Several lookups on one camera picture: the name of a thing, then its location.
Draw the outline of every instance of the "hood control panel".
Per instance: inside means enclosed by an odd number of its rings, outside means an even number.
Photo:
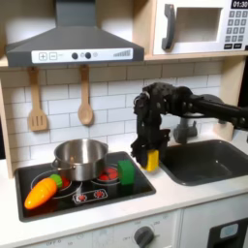
[[[134,58],[134,50],[129,47],[112,49],[33,50],[31,56],[32,63],[34,64],[100,62],[132,60]]]

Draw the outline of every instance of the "stainless steel pot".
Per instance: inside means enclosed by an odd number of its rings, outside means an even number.
[[[93,139],[64,142],[54,151],[52,167],[72,181],[87,181],[104,170],[108,145]]]

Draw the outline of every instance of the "white countertop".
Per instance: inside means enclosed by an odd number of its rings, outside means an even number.
[[[201,140],[211,139],[218,138],[212,135],[201,137]],[[246,135],[245,137],[239,135],[239,141],[234,139],[233,143],[248,152],[248,144],[247,149],[244,148],[243,140],[246,140]],[[6,170],[5,161],[1,161],[0,247],[17,247],[46,241],[63,235],[89,231],[146,215],[248,192],[248,176],[186,187],[173,182],[163,170],[158,169],[154,173],[144,172],[157,191],[152,196],[22,223],[18,219],[15,180],[8,179]]]

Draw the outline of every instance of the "microwave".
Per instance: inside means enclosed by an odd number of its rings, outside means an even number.
[[[154,54],[248,50],[248,0],[158,0]]]

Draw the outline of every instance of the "black stovetop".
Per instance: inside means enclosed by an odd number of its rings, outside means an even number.
[[[132,185],[123,186],[118,179],[117,162],[123,160],[129,160],[134,165],[135,182]],[[32,187],[54,173],[57,173],[57,170],[52,170],[50,164],[16,170],[15,183],[20,221],[29,222],[82,211],[104,204],[144,197],[156,192],[130,156],[125,152],[117,152],[108,154],[106,173],[99,178],[86,182],[67,181],[64,184],[65,188],[59,190],[50,201],[33,210],[25,209],[24,202]]]

